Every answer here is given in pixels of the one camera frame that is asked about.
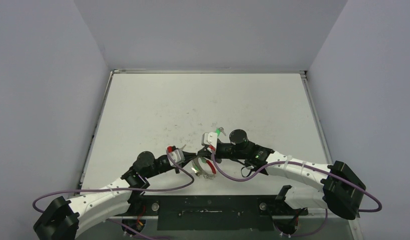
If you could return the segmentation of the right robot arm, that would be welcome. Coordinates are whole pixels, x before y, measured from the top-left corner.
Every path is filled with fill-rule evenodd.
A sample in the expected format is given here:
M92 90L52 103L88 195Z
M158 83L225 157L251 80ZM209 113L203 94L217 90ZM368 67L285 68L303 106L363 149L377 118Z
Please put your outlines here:
M242 129L230 134L229 143L221 142L219 135L218 131L203 133L200 157L216 164L231 160L250 169L254 176L278 176L307 186L284 186L281 197L275 201L279 213L286 215L294 209L320 208L346 220L357 217L366 186L346 163L299 160L251 142Z

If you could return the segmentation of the metal keyring with red handle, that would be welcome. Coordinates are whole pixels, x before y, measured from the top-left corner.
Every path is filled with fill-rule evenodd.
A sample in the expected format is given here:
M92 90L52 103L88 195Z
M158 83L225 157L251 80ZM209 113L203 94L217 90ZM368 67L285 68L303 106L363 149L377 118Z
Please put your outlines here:
M216 177L216 170L213 164L204 157L196 157L191 161L194 176L199 179L213 180Z

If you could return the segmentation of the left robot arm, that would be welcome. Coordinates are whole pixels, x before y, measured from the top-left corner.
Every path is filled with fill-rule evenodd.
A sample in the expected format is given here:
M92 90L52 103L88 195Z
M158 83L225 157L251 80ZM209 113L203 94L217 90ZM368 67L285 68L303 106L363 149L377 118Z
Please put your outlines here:
M150 151L141 152L120 178L100 189L82 189L81 195L54 199L35 222L33 230L41 240L74 240L89 228L106 219L141 211L139 196L149 191L148 179L159 174L182 170L197 154L171 146L156 158Z

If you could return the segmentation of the key with green tag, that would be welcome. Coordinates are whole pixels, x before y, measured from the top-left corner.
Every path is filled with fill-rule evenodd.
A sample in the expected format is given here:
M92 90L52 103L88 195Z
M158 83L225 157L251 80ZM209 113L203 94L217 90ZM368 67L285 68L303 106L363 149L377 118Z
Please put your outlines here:
M218 127L215 132L217 133L218 136L220 136L221 134L223 134L224 136L227 136L223 127Z

